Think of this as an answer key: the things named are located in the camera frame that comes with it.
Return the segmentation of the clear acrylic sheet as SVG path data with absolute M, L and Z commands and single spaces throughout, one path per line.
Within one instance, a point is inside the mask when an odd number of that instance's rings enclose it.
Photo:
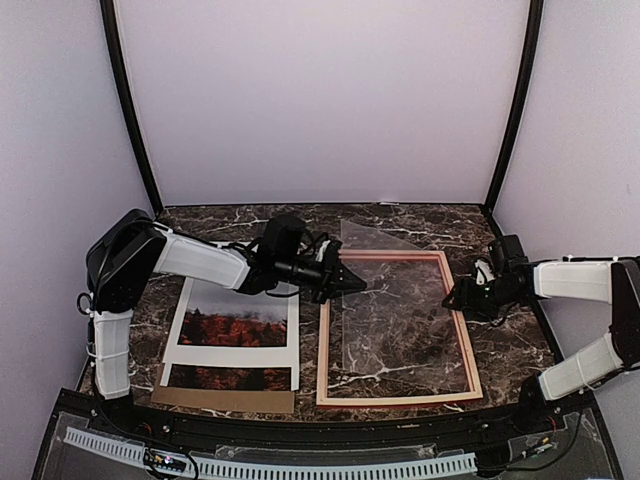
M 342 332 L 334 397 L 410 398 L 479 393 L 463 317 L 441 306 L 453 286 L 446 255 L 373 227 L 340 224 L 342 260 L 367 282 L 335 309 Z

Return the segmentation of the white mat board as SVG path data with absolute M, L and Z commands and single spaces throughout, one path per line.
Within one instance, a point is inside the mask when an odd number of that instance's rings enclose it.
M 298 289 L 286 283 L 265 293 L 237 291 L 249 273 L 236 251 L 170 239 L 159 273 L 185 278 L 170 329 L 159 384 L 170 385 L 180 367 L 280 369 L 287 390 L 300 386 Z

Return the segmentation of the red wooden picture frame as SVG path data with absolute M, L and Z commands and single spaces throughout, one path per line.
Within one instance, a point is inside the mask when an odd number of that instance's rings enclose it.
M 442 251 L 344 249 L 367 283 L 320 310 L 316 404 L 410 408 L 483 397 L 464 315 L 442 307 L 454 278 Z

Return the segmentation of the autumn forest photo print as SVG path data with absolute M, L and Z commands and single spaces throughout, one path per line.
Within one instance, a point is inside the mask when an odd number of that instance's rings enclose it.
M 298 289 L 250 296 L 184 281 L 162 363 L 161 386 L 231 391 L 300 387 Z

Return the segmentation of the brown cardboard backing board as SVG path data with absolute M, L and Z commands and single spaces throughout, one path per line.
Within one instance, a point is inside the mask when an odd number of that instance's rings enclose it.
M 156 369 L 156 380 L 151 393 L 152 403 L 242 413 L 294 412 L 293 391 L 204 390 L 161 386 L 164 367 L 161 363 Z

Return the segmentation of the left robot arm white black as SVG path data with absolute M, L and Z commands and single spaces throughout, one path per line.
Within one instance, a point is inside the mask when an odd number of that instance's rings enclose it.
M 101 417 L 120 436 L 141 427 L 140 412 L 122 397 L 130 393 L 129 335 L 134 310 L 156 273 L 205 281 L 240 294 L 274 295 L 281 284 L 308 292 L 312 302 L 359 293 L 366 282 L 340 258 L 342 243 L 283 214 L 271 218 L 249 243 L 212 243 L 175 231 L 132 209 L 87 252 L 87 289 L 79 294 L 88 316 L 93 387 L 108 400 Z

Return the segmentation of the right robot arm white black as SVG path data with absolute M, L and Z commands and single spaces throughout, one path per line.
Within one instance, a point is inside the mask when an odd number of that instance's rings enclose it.
M 521 403 L 510 424 L 521 434 L 534 432 L 549 416 L 549 403 L 594 391 L 606 381 L 639 368 L 639 259 L 629 255 L 575 256 L 534 261 L 515 234 L 495 238 L 487 257 L 471 275 L 455 282 L 444 308 L 502 325 L 517 305 L 539 305 L 551 316 L 551 329 L 562 338 L 577 327 L 585 332 L 561 361 L 533 374 L 520 391 Z M 560 316 L 570 316 L 568 327 Z

